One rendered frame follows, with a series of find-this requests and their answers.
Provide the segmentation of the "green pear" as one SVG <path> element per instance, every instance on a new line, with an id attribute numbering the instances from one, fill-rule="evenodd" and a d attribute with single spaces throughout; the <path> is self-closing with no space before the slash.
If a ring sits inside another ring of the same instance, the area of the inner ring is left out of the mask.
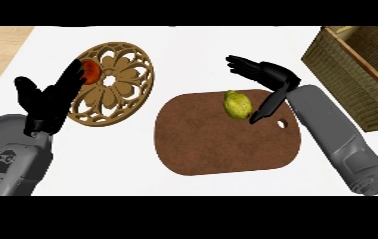
<path id="1" fill-rule="evenodd" d="M 234 119 L 247 119 L 253 114 L 252 100 L 237 91 L 230 90 L 227 92 L 224 106 L 230 117 Z"/>

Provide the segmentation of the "red tomato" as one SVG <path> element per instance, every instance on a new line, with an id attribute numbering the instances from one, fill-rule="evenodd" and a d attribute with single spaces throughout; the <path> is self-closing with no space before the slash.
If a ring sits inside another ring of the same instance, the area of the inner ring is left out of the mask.
<path id="1" fill-rule="evenodd" d="M 100 81 L 103 70 L 98 63 L 92 60 L 85 60 L 82 62 L 82 68 L 85 70 L 83 78 L 86 79 L 85 84 L 92 85 Z"/>

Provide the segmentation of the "brown wicker basket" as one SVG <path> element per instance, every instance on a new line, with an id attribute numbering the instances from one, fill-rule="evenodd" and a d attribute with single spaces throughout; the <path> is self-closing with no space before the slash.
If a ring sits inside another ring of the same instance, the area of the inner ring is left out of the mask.
<path id="1" fill-rule="evenodd" d="M 302 60 L 362 130 L 378 131 L 378 26 L 324 26 Z"/>

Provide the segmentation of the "brown wooden cutting board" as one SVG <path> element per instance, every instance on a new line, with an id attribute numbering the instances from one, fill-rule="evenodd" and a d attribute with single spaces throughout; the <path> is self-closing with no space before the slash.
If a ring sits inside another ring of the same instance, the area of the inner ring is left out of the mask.
<path id="1" fill-rule="evenodd" d="M 156 149 L 181 175 L 275 169 L 300 150 L 300 129 L 289 105 L 258 123 L 228 116 L 222 92 L 176 96 L 156 121 Z"/>

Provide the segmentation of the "tan carved wooden trivet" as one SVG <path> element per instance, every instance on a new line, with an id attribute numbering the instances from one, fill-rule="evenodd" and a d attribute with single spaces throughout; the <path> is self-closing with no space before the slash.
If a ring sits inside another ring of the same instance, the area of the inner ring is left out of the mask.
<path id="1" fill-rule="evenodd" d="M 108 42 L 79 55 L 101 69 L 100 80 L 82 87 L 69 117 L 80 124 L 106 127 L 126 120 L 145 104 L 154 86 L 154 65 L 144 49 Z"/>

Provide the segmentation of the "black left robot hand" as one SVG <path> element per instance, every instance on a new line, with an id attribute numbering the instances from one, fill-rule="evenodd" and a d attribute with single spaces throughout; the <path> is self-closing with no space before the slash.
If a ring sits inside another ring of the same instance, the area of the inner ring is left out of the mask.
<path id="1" fill-rule="evenodd" d="M 86 82 L 79 59 L 67 67 L 60 80 L 45 90 L 24 76 L 15 78 L 18 103 L 27 111 L 24 134 L 36 132 L 54 135 L 60 132 L 82 86 Z"/>

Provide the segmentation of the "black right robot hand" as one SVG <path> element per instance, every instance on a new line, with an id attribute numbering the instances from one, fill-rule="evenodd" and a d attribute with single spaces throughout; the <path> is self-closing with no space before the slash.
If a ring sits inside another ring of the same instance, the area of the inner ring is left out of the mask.
<path id="1" fill-rule="evenodd" d="M 234 55 L 227 57 L 227 61 L 234 74 L 259 82 L 272 90 L 259 110 L 250 117 L 250 123 L 255 124 L 259 120 L 274 115 L 286 101 L 287 93 L 299 87 L 302 79 L 290 69 L 271 62 L 258 63 Z"/>

